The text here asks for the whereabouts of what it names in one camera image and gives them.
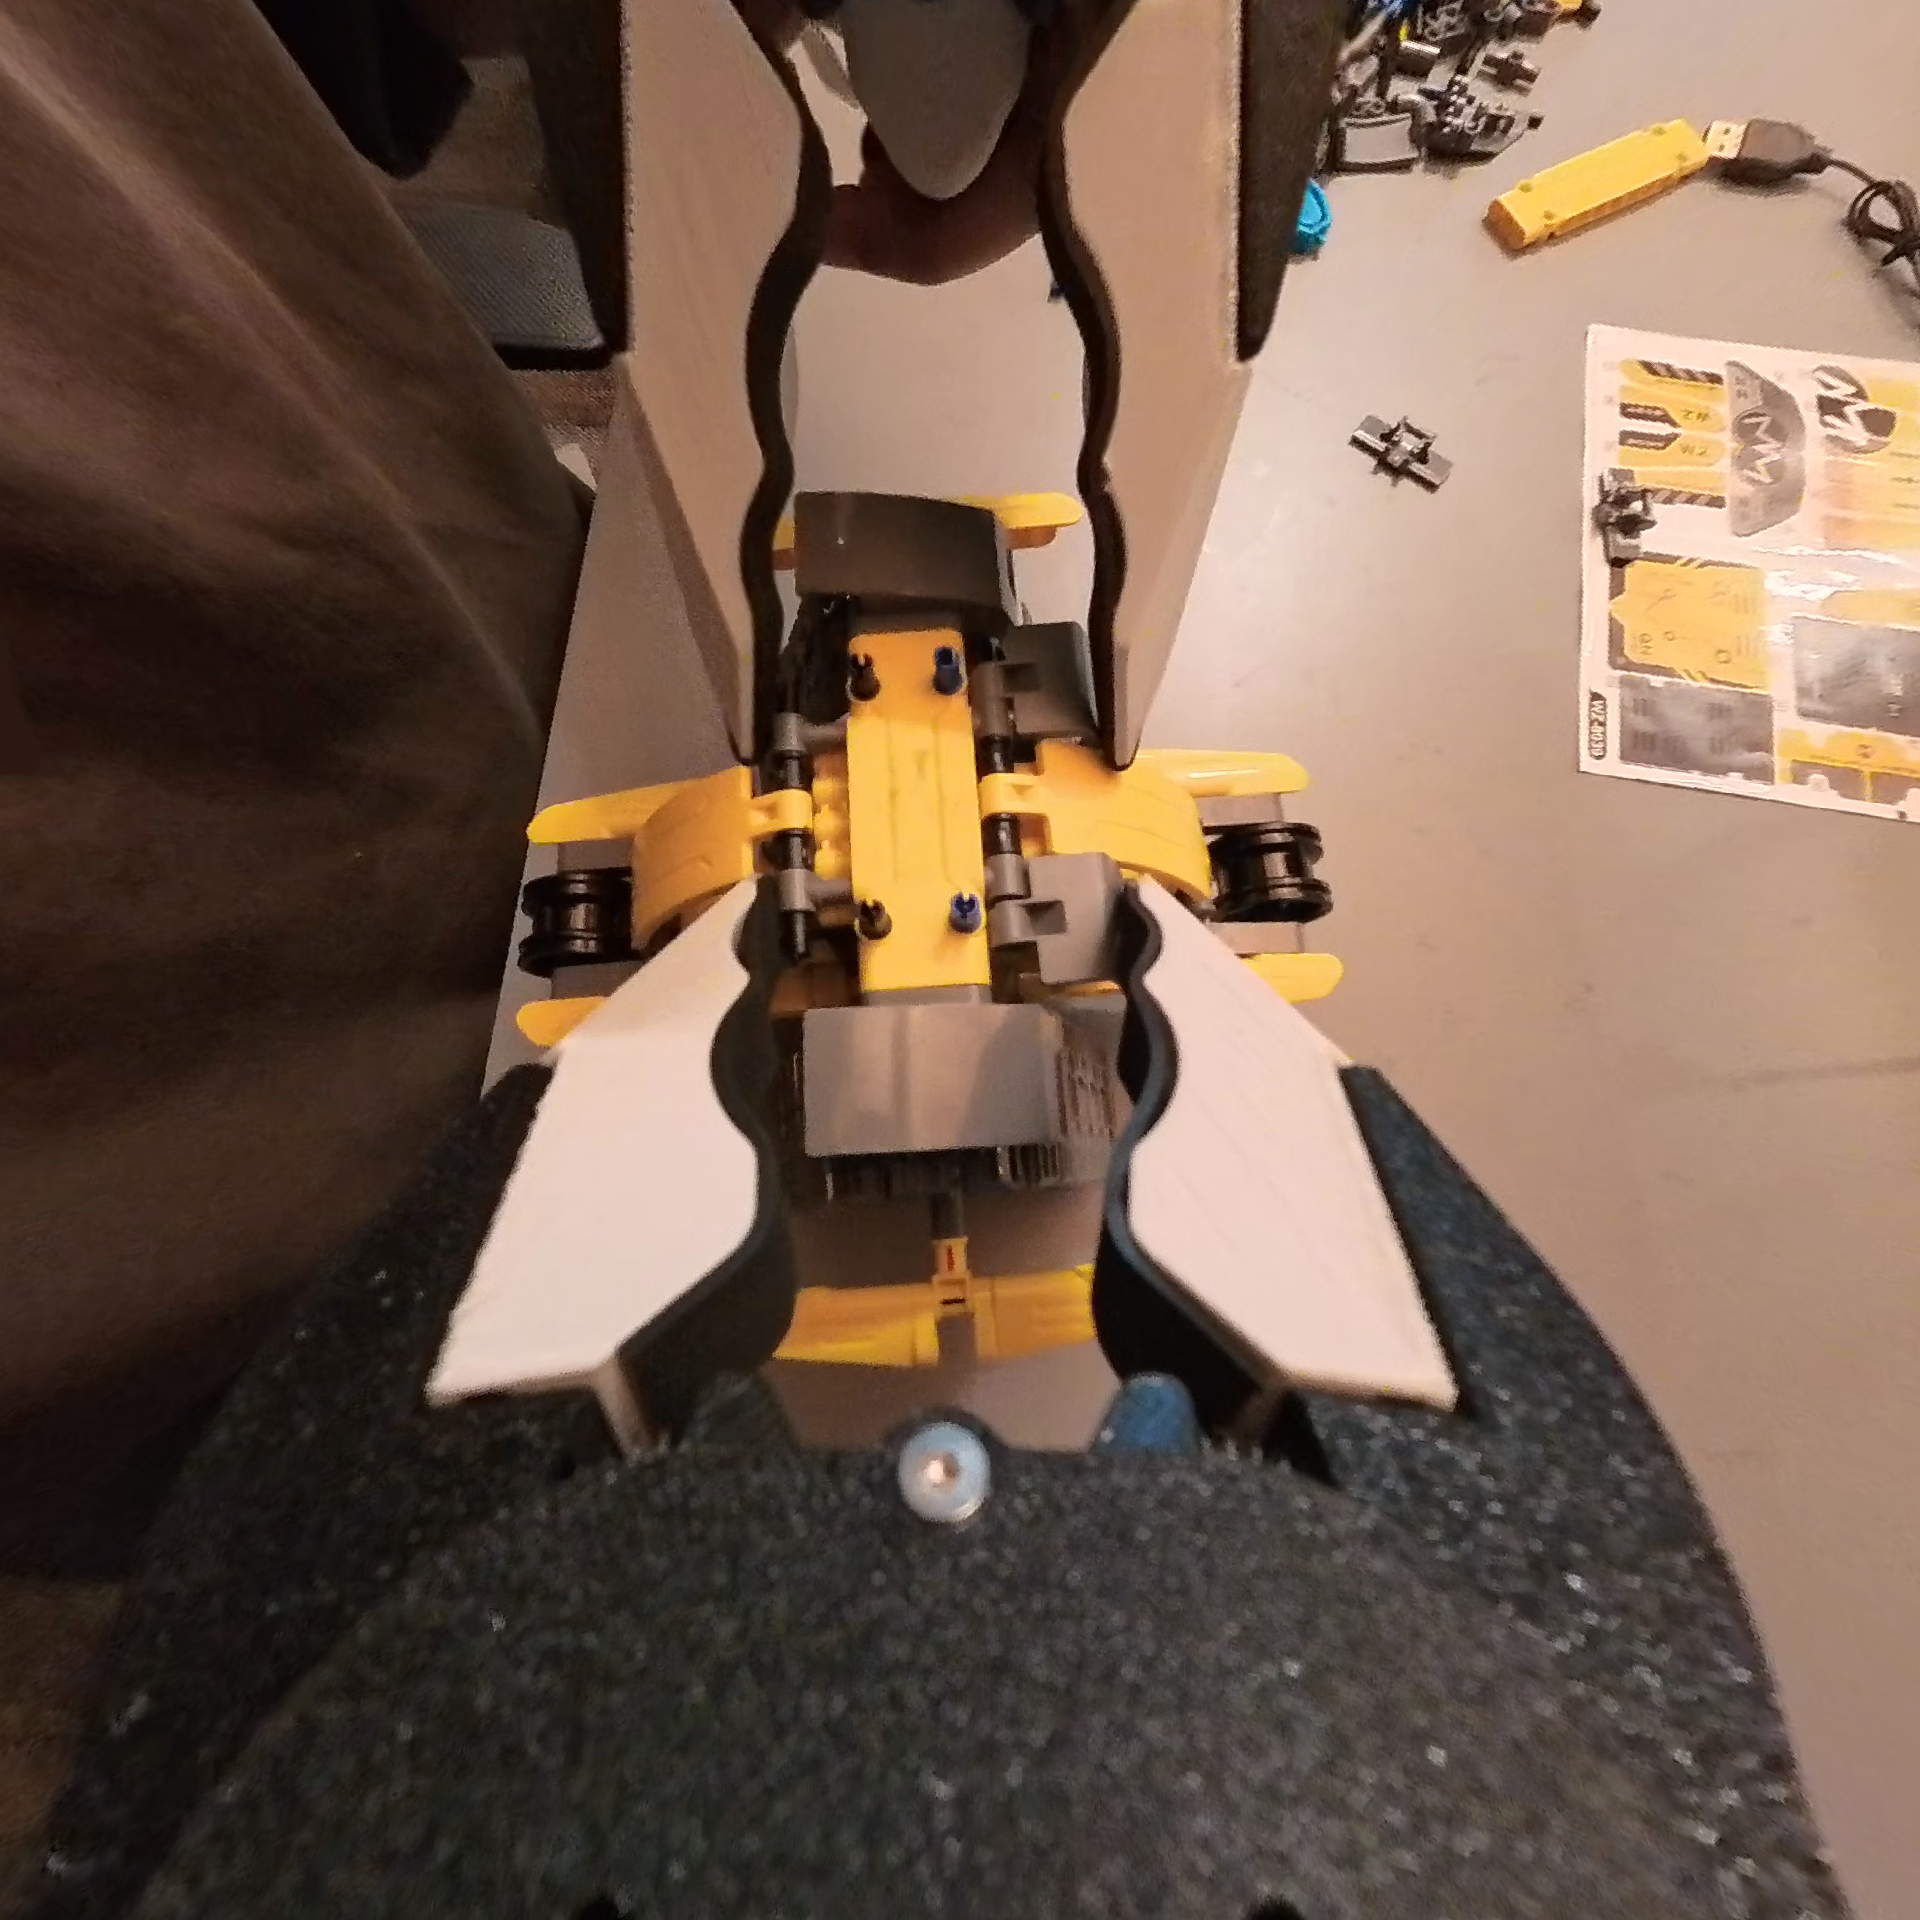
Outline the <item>yellow grey toy brick vehicle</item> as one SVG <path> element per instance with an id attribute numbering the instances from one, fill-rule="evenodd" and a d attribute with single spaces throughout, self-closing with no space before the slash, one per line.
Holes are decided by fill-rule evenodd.
<path id="1" fill-rule="evenodd" d="M 775 541 L 799 607 L 764 757 L 526 831 L 558 855 L 520 891 L 516 962 L 547 980 L 516 1008 L 530 1044 L 766 880 L 788 1189 L 803 1213 L 927 1208 L 927 1277 L 799 1285 L 777 1360 L 930 1369 L 957 1328 L 986 1360 L 1093 1338 L 1093 1259 L 986 1277 L 966 1199 L 1104 1174 L 1120 1083 L 1078 1008 L 1120 987 L 1127 880 L 1160 880 L 1290 1002 L 1344 979 L 1301 945 L 1331 909 L 1317 831 L 1284 816 L 1305 770 L 1195 749 L 1108 765 L 1081 632 L 1022 622 L 1014 552 L 1075 517 L 1057 492 L 803 492 Z"/>

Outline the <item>small grey brick connector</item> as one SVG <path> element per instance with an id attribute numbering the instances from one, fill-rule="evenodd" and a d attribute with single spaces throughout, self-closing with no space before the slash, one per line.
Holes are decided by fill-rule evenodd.
<path id="1" fill-rule="evenodd" d="M 1348 431 L 1348 446 L 1368 456 L 1372 469 L 1391 483 L 1412 483 L 1426 492 L 1451 476 L 1451 460 L 1436 452 L 1436 435 L 1409 417 L 1384 420 L 1368 414 Z"/>

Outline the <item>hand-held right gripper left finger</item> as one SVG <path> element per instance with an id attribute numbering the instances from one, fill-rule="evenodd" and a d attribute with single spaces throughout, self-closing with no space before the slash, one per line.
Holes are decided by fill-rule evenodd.
<path id="1" fill-rule="evenodd" d="M 775 887 L 742 880 L 551 1047 L 430 1405 L 585 1394 L 637 1451 L 775 1355 L 796 1300 L 780 962 Z"/>

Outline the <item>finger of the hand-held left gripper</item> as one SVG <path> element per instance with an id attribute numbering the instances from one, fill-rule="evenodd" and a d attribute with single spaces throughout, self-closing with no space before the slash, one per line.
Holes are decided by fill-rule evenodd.
<path id="1" fill-rule="evenodd" d="M 782 49 L 734 3 L 625 3 L 628 352 L 637 449 L 720 722 L 766 751 L 795 488 L 780 370 L 831 165 Z"/>
<path id="2" fill-rule="evenodd" d="M 1075 456 L 1107 757 L 1161 689 L 1252 368 L 1238 352 L 1239 3 L 1113 3 L 1042 145 L 1047 260 L 1083 343 Z"/>

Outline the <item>person's left hand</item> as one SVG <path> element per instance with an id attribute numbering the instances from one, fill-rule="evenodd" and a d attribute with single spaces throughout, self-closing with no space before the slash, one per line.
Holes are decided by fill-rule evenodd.
<path id="1" fill-rule="evenodd" d="M 862 134 L 862 172 L 837 184 L 821 268 L 937 286 L 1019 251 L 1040 232 L 1042 134 L 1007 126 L 980 172 L 954 198 L 920 196 Z"/>

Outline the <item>black mesh office chair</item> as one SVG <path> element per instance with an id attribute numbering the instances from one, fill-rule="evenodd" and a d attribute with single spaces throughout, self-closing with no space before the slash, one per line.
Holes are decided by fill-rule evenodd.
<path id="1" fill-rule="evenodd" d="M 598 370 L 612 347 L 572 233 L 530 212 L 427 201 L 398 218 L 509 370 Z"/>

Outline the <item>pile of black brick pieces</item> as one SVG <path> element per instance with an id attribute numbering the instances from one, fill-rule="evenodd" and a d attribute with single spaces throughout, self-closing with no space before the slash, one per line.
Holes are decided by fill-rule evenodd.
<path id="1" fill-rule="evenodd" d="M 1503 155 L 1540 126 L 1526 109 L 1540 78 L 1532 48 L 1600 13 L 1600 3 L 1347 3 L 1317 176 Z"/>

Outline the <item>yellow brick beam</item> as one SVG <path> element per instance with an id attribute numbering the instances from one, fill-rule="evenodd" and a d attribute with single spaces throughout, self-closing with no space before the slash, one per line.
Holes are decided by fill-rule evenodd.
<path id="1" fill-rule="evenodd" d="M 1521 177 L 1486 207 L 1486 228 L 1507 254 L 1524 254 L 1666 196 L 1712 159 L 1696 127 L 1663 119 Z"/>

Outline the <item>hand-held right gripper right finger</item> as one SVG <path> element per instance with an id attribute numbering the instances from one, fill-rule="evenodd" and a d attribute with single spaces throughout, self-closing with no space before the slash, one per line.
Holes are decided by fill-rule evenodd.
<path id="1" fill-rule="evenodd" d="M 1124 1384 L 1177 1383 L 1259 1443 L 1323 1397 L 1461 1410 L 1448 1345 L 1348 1098 L 1348 1061 L 1161 884 L 1120 888 L 1120 1080 L 1093 1324 Z"/>

